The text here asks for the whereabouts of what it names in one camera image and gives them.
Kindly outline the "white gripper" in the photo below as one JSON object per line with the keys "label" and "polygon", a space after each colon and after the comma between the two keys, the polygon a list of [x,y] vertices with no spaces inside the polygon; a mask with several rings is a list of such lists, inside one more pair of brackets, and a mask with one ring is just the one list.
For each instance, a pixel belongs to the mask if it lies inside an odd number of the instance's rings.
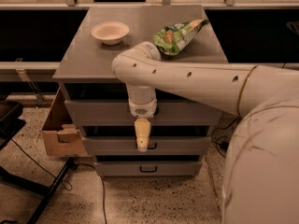
{"label": "white gripper", "polygon": [[151,124],[147,119],[152,118],[156,112],[157,100],[153,99],[149,103],[141,105],[129,101],[129,108],[131,114],[137,118],[135,121],[137,148],[141,152],[146,152],[149,146],[151,130]]}

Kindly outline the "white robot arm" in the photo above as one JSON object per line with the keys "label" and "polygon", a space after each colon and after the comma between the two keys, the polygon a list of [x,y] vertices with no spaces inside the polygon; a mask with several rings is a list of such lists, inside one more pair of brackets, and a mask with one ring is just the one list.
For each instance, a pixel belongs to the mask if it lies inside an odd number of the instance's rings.
{"label": "white robot arm", "polygon": [[299,77],[260,64],[168,63],[150,42],[120,53],[114,75],[131,109],[154,90],[242,118],[227,150],[221,224],[299,224]]}

